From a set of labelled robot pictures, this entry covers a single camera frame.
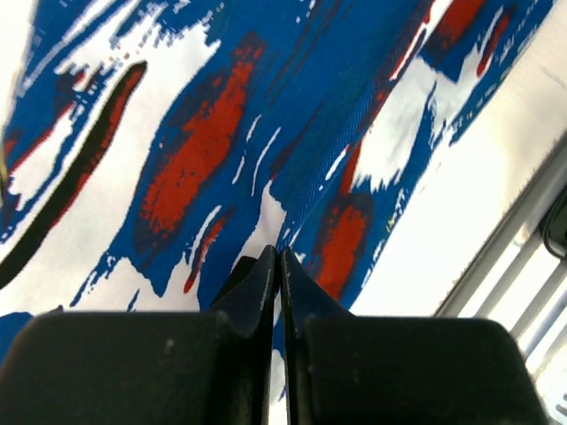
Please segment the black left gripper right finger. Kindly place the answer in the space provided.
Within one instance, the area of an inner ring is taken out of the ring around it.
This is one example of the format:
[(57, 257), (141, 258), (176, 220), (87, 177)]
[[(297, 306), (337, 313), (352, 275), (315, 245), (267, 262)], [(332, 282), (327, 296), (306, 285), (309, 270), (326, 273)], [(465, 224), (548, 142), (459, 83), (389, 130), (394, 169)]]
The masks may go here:
[(515, 340), (486, 319), (348, 312), (282, 251), (291, 424), (544, 424)]

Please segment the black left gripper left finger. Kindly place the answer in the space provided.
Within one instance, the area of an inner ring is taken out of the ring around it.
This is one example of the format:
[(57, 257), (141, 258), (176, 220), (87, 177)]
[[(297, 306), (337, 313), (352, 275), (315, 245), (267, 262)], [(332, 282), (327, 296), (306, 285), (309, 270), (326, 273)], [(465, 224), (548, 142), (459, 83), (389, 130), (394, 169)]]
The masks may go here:
[(1, 367), (4, 424), (264, 424), (276, 251), (201, 313), (46, 313)]

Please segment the blue patterned trousers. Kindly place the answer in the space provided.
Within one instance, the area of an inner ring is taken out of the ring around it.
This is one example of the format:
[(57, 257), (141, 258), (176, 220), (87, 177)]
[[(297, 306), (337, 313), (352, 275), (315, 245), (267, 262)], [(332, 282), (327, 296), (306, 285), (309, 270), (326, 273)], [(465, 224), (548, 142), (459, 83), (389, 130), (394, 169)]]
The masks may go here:
[(371, 294), (426, 170), (551, 1), (40, 1), (2, 135), (1, 349), (53, 310), (202, 310), (291, 248)]

